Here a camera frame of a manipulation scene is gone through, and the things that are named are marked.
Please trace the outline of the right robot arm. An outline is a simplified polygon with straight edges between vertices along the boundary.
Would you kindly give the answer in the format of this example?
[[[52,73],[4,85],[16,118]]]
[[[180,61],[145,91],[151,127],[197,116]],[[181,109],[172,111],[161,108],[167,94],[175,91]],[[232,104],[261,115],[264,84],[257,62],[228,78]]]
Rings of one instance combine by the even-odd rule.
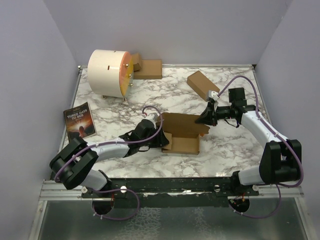
[[[281,184],[302,179],[302,146],[298,140],[290,140],[278,133],[255,105],[249,105],[244,88],[228,91],[230,106],[218,105],[218,93],[208,91],[207,107],[195,121],[197,124],[216,126],[219,120],[235,119],[237,126],[245,127],[263,147],[259,166],[235,171],[229,189],[240,196],[248,186]]]

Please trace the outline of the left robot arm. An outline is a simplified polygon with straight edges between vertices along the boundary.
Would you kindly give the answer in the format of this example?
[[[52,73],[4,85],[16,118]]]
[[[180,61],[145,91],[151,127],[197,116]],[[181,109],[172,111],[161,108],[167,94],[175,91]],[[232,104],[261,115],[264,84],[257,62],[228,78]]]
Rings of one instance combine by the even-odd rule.
[[[82,186],[93,189],[97,196],[106,197],[112,188],[111,179],[102,170],[93,170],[96,162],[126,158],[140,152],[140,148],[162,148],[170,141],[152,119],[143,119],[135,129],[107,144],[95,143],[91,148],[76,137],[49,163],[49,167],[68,190]]]

